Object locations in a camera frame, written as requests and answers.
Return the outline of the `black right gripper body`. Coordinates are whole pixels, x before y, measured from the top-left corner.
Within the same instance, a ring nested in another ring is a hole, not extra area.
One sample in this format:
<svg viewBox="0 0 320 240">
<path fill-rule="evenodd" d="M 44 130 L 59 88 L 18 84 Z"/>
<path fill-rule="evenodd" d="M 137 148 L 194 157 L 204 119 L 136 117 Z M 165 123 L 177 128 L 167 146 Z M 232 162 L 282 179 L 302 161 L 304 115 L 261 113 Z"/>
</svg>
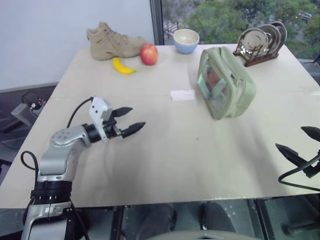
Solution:
<svg viewBox="0 0 320 240">
<path fill-rule="evenodd" d="M 312 178 L 320 172 L 320 151 L 318 151 L 317 155 L 312 160 L 314 160 L 316 165 L 310 165 L 303 170 L 308 178 Z"/>
</svg>

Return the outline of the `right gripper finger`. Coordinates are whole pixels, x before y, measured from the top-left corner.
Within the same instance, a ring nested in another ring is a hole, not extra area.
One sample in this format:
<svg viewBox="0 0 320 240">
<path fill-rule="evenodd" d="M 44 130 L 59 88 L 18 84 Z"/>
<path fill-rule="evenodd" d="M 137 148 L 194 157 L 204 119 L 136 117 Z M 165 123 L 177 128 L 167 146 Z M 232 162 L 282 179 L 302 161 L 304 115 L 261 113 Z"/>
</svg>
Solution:
<svg viewBox="0 0 320 240">
<path fill-rule="evenodd" d="M 299 154 L 293 149 L 278 143 L 276 143 L 275 146 L 287 160 L 289 160 L 291 163 L 293 163 L 297 167 L 300 167 L 307 162 L 306 160 L 301 158 Z"/>
<path fill-rule="evenodd" d="M 312 139 L 320 141 L 320 129 L 314 126 L 302 126 L 301 129 Z"/>
</svg>

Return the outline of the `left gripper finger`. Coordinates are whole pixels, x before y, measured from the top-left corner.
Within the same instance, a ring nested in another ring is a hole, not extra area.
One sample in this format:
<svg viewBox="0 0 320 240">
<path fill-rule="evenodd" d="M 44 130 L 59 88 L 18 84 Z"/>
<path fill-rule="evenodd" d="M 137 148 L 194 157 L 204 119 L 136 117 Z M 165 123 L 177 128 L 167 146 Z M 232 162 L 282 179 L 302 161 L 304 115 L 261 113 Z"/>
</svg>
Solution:
<svg viewBox="0 0 320 240">
<path fill-rule="evenodd" d="M 119 118 L 121 116 L 126 115 L 131 110 L 133 110 L 133 108 L 131 108 L 131 107 L 120 107 L 120 108 L 117 108 L 117 109 L 112 111 L 111 117 L 112 118 Z"/>
<path fill-rule="evenodd" d="M 130 125 L 128 128 L 121 130 L 121 136 L 123 138 L 127 138 L 136 132 L 138 132 L 140 129 L 142 129 L 145 126 L 146 122 L 137 122 L 132 125 Z"/>
</svg>

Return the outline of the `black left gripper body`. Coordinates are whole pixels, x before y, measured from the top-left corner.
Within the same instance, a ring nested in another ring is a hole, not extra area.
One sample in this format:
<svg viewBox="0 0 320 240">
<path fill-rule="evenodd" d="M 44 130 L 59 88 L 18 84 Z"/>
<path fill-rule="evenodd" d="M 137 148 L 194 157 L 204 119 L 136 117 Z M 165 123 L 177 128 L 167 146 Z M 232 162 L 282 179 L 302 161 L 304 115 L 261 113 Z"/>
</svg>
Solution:
<svg viewBox="0 0 320 240">
<path fill-rule="evenodd" d="M 122 109 L 116 109 L 111 112 L 108 120 L 103 122 L 103 130 L 108 139 L 116 138 L 122 135 L 122 131 L 117 127 L 115 118 L 123 115 Z"/>
</svg>

